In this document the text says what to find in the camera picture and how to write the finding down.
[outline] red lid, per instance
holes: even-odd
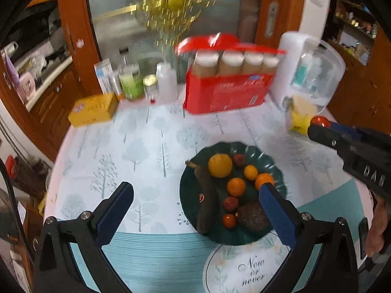
[[[192,36],[184,39],[175,45],[175,52],[182,54],[184,52],[193,52],[197,50],[210,51],[253,51],[269,52],[272,54],[285,54],[284,50],[276,50],[268,46],[262,46],[252,43],[240,43],[238,38],[230,33],[217,33],[216,35]]]
[[[5,162],[5,167],[7,168],[9,178],[13,180],[16,176],[17,167],[15,159],[12,157],[12,155],[8,156],[7,161]]]

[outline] tablecloth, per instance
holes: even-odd
[[[71,128],[55,163],[45,216],[76,218],[128,181],[135,200],[103,250],[133,292],[260,292],[289,252],[275,232],[245,246],[217,245],[196,233],[179,200],[186,159],[219,141],[242,141],[273,157],[287,199],[299,211],[330,221],[345,217],[358,252],[358,223],[372,219],[370,196],[342,171],[335,151],[288,133],[284,113],[269,97],[261,106],[207,115],[188,114],[182,102],[183,92],[167,105],[120,103],[113,120]],[[86,283],[97,290],[73,250]]]

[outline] dark green plate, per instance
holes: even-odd
[[[257,167],[260,173],[270,173],[274,178],[275,188],[284,198],[286,197],[287,189],[283,182],[282,172],[274,164],[273,159],[261,152],[256,146],[244,145],[241,142],[219,142],[213,146],[202,149],[194,158],[191,159],[191,161],[208,168],[209,158],[217,153],[226,153],[231,156],[243,153],[246,156],[246,165],[253,164]],[[232,173],[228,177],[212,178],[218,193],[220,208],[211,230],[205,234],[205,236],[220,244],[239,246],[259,240],[269,233],[272,230],[272,227],[269,226],[262,231],[253,232],[239,224],[232,229],[227,229],[223,226],[221,217],[225,215],[226,212],[222,206],[222,201],[229,196],[226,186],[228,181],[233,177],[241,177],[246,182],[246,193],[239,198],[239,206],[258,200],[258,192],[254,187],[254,182],[247,181],[244,178],[243,169],[237,169],[234,167]],[[183,213],[194,228],[196,228],[197,214],[200,207],[200,192],[201,187],[194,176],[194,170],[190,167],[186,167],[179,184],[179,197],[181,199]]]

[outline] glass door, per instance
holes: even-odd
[[[215,1],[214,5],[203,8],[200,16],[181,38],[230,32],[238,35],[242,41],[254,42],[261,0]],[[162,47],[156,44],[159,41],[157,32],[144,25],[145,14],[137,11],[114,15],[116,10],[121,12],[122,8],[134,5],[135,2],[140,1],[88,0],[93,32],[102,60],[109,58],[115,68],[120,62],[119,49],[128,47],[139,62],[142,75],[155,73],[156,64],[163,58],[176,67],[172,48],[163,55]],[[180,67],[182,72],[186,69],[186,63]]]

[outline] orange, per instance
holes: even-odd
[[[232,171],[232,159],[228,154],[215,154],[208,161],[208,169],[213,177],[227,177]]]
[[[261,188],[261,186],[265,183],[271,183],[274,185],[274,178],[269,173],[261,173],[257,176],[257,179],[255,180],[255,188],[257,191]]]
[[[246,183],[241,178],[232,178],[228,181],[227,191],[233,197],[242,196],[246,191]]]
[[[224,227],[231,229],[236,225],[236,217],[234,214],[226,214],[222,217],[222,224]]]
[[[244,168],[244,177],[248,180],[255,180],[258,176],[258,170],[254,165],[247,165]]]

